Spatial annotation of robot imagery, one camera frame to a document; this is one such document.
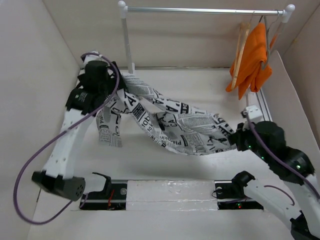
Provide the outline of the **newspaper print trousers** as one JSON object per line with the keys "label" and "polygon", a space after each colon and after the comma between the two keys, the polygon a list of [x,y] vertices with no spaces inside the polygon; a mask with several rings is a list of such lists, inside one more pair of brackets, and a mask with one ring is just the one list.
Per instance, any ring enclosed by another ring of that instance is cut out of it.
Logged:
{"label": "newspaper print trousers", "polygon": [[99,141],[121,147],[122,115],[130,115],[155,143],[170,152],[203,156],[235,149],[234,133],[219,113],[163,96],[133,74],[96,116]]}

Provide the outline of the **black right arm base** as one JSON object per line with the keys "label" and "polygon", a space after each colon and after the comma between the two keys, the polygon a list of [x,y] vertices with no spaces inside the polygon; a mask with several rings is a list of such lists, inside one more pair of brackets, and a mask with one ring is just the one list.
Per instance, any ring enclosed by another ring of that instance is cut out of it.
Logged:
{"label": "black right arm base", "polygon": [[264,210],[255,200],[245,196],[243,190],[231,181],[215,181],[211,196],[217,200],[218,210]]}

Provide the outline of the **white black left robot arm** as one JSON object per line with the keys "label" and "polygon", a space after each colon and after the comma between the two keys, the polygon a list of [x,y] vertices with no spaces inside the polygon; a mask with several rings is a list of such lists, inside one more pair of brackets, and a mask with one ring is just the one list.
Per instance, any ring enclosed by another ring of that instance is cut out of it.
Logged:
{"label": "white black left robot arm", "polygon": [[124,86],[115,61],[91,60],[78,76],[78,85],[65,104],[64,120],[54,149],[42,170],[34,171],[31,180],[47,193],[77,201],[84,193],[86,181],[74,176],[77,154],[99,108],[113,90]]}

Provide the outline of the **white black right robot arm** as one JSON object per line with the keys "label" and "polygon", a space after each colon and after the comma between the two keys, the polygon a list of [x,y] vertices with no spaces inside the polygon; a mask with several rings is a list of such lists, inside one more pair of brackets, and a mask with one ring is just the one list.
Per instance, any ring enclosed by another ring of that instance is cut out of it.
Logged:
{"label": "white black right robot arm", "polygon": [[320,238],[320,190],[315,169],[301,150],[287,146],[285,132],[272,121],[240,123],[230,137],[238,151],[252,151],[292,192],[297,206],[285,203],[247,171],[233,177],[231,191],[258,202],[290,230],[295,240]]}

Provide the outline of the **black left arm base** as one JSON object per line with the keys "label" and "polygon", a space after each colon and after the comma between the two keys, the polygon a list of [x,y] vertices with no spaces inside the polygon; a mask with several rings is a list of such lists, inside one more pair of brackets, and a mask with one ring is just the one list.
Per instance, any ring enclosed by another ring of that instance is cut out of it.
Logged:
{"label": "black left arm base", "polygon": [[82,196],[79,209],[84,211],[126,210],[127,180],[107,179],[102,191],[91,191]]}

